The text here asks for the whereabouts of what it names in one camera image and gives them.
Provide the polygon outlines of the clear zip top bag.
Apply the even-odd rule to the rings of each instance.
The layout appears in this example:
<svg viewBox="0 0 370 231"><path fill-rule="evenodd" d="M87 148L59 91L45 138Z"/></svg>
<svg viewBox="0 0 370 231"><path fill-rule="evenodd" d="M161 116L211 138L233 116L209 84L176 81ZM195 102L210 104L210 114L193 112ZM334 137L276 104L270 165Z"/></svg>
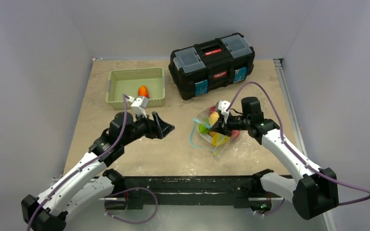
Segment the clear zip top bag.
<svg viewBox="0 0 370 231"><path fill-rule="evenodd" d="M234 130L230 136L213 130L212 127L219 120L220 114L215 106L211 106L193 118L193 128L189 143L192 147L211 152L218 158L232 146L240 136L240 131Z"/></svg>

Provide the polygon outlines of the orange fake fruit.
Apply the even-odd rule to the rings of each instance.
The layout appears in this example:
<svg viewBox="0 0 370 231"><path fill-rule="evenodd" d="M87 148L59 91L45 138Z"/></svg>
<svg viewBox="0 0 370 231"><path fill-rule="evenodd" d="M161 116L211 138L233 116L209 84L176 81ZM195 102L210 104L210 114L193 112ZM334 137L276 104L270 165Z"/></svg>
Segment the orange fake fruit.
<svg viewBox="0 0 370 231"><path fill-rule="evenodd" d="M138 96L143 96L143 97L149 98L149 92L148 92L148 89L145 85L142 85L142 86L139 87L139 89L137 91L137 94L138 94Z"/></svg>

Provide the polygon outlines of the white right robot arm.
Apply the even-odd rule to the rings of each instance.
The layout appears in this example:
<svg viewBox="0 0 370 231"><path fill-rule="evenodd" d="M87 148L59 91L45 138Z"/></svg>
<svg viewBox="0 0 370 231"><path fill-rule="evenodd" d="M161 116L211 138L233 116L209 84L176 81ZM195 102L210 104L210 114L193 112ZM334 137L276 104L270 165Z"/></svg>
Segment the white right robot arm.
<svg viewBox="0 0 370 231"><path fill-rule="evenodd" d="M231 135L233 131L245 130L248 135L269 150L288 170L291 178L275 172L266 173L251 183L252 192L262 196L275 193L291 202L299 216L310 220L339 205L337 184L324 178L336 179L330 168L319 165L301 153L283 134L281 126L272 119L266 119L256 97L241 100L242 113L232 115L230 102L219 101L215 110L219 115L211 131Z"/></svg>

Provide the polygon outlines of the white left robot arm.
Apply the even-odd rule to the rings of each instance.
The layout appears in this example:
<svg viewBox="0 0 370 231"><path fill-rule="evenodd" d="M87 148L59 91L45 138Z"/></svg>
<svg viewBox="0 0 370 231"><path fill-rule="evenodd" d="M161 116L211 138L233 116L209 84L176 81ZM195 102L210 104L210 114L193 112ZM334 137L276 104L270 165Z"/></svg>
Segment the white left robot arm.
<svg viewBox="0 0 370 231"><path fill-rule="evenodd" d="M120 158L125 147L142 138L164 139L175 129L158 113L151 116L124 111L115 115L101 136L94 141L83 158L54 185L38 196L27 195L21 202L28 231L62 231L79 211L103 197L127 198L130 191L125 178L110 165Z"/></svg>

